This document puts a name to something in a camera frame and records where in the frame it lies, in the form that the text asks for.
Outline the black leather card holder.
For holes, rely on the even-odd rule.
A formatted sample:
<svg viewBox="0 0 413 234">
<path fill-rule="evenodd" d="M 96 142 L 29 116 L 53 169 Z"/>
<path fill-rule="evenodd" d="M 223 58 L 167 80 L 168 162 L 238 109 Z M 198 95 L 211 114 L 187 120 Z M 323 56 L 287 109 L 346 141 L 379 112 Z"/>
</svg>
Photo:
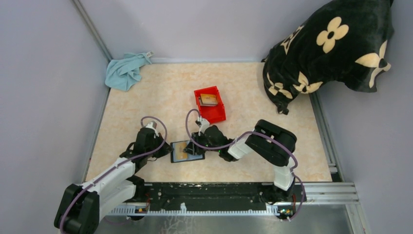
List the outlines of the black leather card holder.
<svg viewBox="0 0 413 234">
<path fill-rule="evenodd" d="M 193 155 L 193 154 L 185 152 L 184 149 L 189 144 L 191 146 L 193 145 L 190 140 L 172 142 L 171 147 L 173 148 L 173 150 L 170 153 L 170 162 L 180 163 L 180 162 L 190 162 L 190 161 L 197 161 L 197 160 L 205 159 L 205 154 Z"/>
</svg>

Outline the red plastic bin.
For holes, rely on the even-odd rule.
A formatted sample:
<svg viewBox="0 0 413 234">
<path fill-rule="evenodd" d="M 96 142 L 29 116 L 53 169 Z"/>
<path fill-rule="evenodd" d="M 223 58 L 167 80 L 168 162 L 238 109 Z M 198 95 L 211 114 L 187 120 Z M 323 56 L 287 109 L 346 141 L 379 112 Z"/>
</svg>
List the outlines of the red plastic bin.
<svg viewBox="0 0 413 234">
<path fill-rule="evenodd" d="M 225 106 L 217 86 L 194 91 L 196 105 L 201 116 L 211 124 L 226 120 Z"/>
</svg>

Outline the gold card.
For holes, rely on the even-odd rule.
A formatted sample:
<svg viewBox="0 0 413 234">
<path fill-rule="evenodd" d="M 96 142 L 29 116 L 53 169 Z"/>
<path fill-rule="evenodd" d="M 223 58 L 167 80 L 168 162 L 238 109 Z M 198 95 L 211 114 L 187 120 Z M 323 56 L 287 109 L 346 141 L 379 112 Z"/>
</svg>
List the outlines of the gold card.
<svg viewBox="0 0 413 234">
<path fill-rule="evenodd" d="M 188 154 L 185 152 L 187 144 L 185 142 L 181 142 L 176 146 L 176 159 L 177 160 L 186 160 L 188 158 Z"/>
<path fill-rule="evenodd" d="M 213 94 L 200 94 L 200 104 L 203 106 L 215 106 L 218 105 L 218 100 Z"/>
</svg>

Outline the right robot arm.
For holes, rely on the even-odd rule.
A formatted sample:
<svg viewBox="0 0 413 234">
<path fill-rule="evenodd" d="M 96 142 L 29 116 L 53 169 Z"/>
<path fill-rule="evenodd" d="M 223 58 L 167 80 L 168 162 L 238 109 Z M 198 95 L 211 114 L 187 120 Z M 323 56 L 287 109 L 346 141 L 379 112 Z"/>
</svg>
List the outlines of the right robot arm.
<svg viewBox="0 0 413 234">
<path fill-rule="evenodd" d="M 202 155 L 206 151 L 215 151 L 228 162 L 257 153 L 273 165 L 275 197 L 287 201 L 293 195 L 293 170 L 297 166 L 293 152 L 297 137 L 292 132 L 261 119 L 251 132 L 231 139 L 203 117 L 198 118 L 196 124 L 199 131 L 191 134 L 189 143 L 183 149 L 185 153 Z"/>
</svg>

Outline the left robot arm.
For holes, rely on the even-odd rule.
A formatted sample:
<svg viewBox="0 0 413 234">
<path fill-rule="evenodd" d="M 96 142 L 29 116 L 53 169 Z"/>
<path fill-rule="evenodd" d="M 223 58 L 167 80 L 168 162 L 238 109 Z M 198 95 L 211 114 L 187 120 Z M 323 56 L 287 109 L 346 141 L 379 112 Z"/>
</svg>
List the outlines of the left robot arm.
<svg viewBox="0 0 413 234">
<path fill-rule="evenodd" d="M 150 157 L 160 158 L 172 151 L 155 128 L 141 128 L 136 140 L 109 168 L 89 181 L 65 189 L 54 226 L 62 234 L 93 234 L 100 221 L 118 205 L 145 198 L 145 181 L 136 173 Z"/>
</svg>

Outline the stack of credit cards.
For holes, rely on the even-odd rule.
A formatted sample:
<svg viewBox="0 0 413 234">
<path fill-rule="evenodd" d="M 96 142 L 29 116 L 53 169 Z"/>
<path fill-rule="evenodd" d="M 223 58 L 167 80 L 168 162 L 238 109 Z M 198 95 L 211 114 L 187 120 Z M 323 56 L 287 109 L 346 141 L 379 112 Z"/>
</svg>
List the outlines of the stack of credit cards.
<svg viewBox="0 0 413 234">
<path fill-rule="evenodd" d="M 207 107 L 212 107 L 212 106 L 217 106 L 218 101 L 216 98 L 198 98 L 200 106 L 207 106 Z"/>
</svg>

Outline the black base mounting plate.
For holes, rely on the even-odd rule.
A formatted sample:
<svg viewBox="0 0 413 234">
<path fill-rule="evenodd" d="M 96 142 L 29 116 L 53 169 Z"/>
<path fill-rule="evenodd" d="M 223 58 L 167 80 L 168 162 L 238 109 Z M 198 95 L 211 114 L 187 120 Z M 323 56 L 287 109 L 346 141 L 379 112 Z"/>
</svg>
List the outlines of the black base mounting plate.
<svg viewBox="0 0 413 234">
<path fill-rule="evenodd" d="M 129 202 L 143 203 L 150 211 L 177 211 L 185 204 L 188 211 L 263 211 L 266 205 L 287 202 L 299 205 L 302 187 L 294 185 L 284 196 L 269 182 L 238 183 L 169 183 L 153 182 L 138 186 L 138 195 Z"/>
</svg>

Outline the light blue cloth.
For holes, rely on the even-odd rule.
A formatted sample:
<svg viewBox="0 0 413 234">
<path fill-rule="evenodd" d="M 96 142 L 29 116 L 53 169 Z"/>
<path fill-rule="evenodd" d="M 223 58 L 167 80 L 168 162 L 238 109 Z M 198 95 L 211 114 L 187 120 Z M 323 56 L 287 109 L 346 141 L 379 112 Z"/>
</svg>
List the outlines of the light blue cloth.
<svg viewBox="0 0 413 234">
<path fill-rule="evenodd" d="M 107 67 L 105 85 L 109 88 L 128 91 L 142 78 L 140 68 L 152 64 L 153 51 L 133 54 L 125 53 L 122 59 L 112 59 Z"/>
</svg>

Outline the black floral blanket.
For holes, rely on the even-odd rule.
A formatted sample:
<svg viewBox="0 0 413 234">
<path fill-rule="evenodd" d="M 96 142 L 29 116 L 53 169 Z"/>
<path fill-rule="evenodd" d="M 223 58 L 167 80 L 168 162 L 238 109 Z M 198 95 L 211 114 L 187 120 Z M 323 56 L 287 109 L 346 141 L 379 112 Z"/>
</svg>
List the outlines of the black floral blanket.
<svg viewBox="0 0 413 234">
<path fill-rule="evenodd" d="M 315 11 L 263 60 L 269 99 L 288 105 L 331 81 L 376 92 L 376 78 L 391 68 L 385 53 L 394 34 L 392 5 L 391 0 L 333 0 Z"/>
</svg>

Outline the aluminium front rail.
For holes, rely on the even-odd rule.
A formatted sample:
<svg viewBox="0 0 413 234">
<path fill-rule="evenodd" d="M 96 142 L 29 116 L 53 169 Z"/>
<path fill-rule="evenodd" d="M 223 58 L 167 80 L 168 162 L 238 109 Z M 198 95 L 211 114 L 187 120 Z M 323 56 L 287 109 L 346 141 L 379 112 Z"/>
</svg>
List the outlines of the aluminium front rail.
<svg viewBox="0 0 413 234">
<path fill-rule="evenodd" d="M 351 183 L 297 183 L 290 193 L 269 183 L 127 183 L 109 196 L 82 195 L 74 209 L 80 218 L 108 215 L 275 215 L 292 216 L 304 205 L 347 205 L 359 202 Z"/>
</svg>

